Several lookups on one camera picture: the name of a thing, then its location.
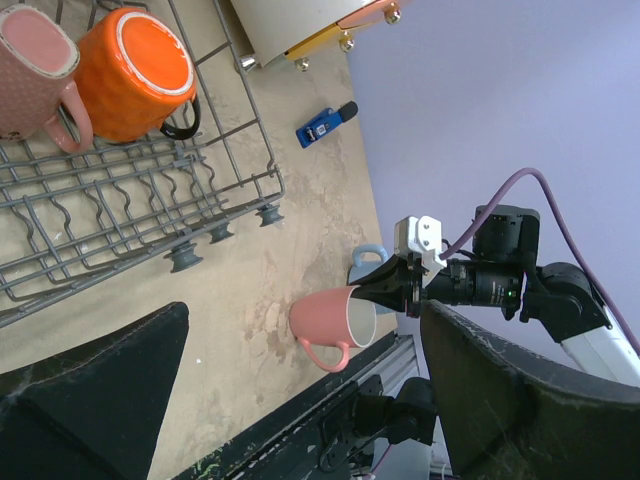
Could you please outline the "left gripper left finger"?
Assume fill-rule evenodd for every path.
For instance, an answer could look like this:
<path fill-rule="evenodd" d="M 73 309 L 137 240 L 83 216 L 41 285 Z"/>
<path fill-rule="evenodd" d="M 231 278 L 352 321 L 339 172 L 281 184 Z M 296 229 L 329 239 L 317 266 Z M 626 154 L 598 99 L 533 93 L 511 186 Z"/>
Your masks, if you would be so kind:
<path fill-rule="evenodd" d="M 1 376 L 4 479 L 144 479 L 189 332 L 172 302 Z"/>

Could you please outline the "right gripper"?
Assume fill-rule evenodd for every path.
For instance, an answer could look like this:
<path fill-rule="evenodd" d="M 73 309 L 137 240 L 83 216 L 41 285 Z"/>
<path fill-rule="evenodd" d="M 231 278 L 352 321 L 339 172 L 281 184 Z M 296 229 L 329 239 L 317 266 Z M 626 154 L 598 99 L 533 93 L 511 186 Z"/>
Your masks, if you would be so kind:
<path fill-rule="evenodd" d="M 414 318 L 427 301 L 499 308 L 506 320 L 521 306 L 524 272 L 517 264 L 452 259 L 429 284 L 424 283 L 425 278 L 426 269 L 416 255 L 410 254 L 406 261 L 392 255 L 383 263 L 354 264 L 348 285 L 356 287 L 354 298 Z"/>

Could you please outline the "salmon pink mug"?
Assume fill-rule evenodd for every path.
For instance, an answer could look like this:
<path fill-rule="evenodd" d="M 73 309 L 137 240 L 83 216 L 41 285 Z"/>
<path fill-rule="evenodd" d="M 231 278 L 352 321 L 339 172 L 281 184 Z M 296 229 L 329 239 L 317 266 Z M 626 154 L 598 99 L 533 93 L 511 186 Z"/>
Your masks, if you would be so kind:
<path fill-rule="evenodd" d="M 26 4 L 1 11 L 1 139 L 44 130 L 63 151 L 90 148 L 93 127 L 74 81 L 80 52 L 46 14 Z"/>

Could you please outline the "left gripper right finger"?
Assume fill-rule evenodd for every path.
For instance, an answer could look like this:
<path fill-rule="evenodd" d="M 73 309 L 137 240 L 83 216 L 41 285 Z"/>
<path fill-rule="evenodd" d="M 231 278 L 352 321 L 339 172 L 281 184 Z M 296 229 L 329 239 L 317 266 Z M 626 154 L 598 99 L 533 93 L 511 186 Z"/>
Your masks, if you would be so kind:
<path fill-rule="evenodd" d="M 438 302 L 420 331 L 462 479 L 636 479 L 639 390 L 551 361 Z"/>

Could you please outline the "orange mug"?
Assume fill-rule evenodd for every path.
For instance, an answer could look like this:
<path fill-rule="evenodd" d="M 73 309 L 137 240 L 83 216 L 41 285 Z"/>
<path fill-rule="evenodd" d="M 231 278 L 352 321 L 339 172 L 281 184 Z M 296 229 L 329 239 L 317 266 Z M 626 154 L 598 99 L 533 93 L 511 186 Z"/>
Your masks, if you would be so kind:
<path fill-rule="evenodd" d="M 133 142 L 154 129 L 177 141 L 199 130 L 195 67 L 183 42 L 133 7 L 107 14 L 78 42 L 74 80 L 94 134 Z"/>

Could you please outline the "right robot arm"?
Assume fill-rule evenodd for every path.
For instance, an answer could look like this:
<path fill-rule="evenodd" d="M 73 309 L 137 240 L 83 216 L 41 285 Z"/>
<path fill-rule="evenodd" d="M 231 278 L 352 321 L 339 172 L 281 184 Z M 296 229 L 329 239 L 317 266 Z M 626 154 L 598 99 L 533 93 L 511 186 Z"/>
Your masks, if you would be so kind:
<path fill-rule="evenodd" d="M 477 207 L 475 218 L 481 225 L 471 251 L 449 260 L 438 256 L 445 244 L 439 221 L 399 221 L 394 255 L 352 280 L 357 297 L 410 317 L 438 301 L 534 319 L 583 372 L 638 385 L 639 358 L 586 273 L 566 262 L 537 266 L 538 212 L 498 205 L 490 214 Z"/>

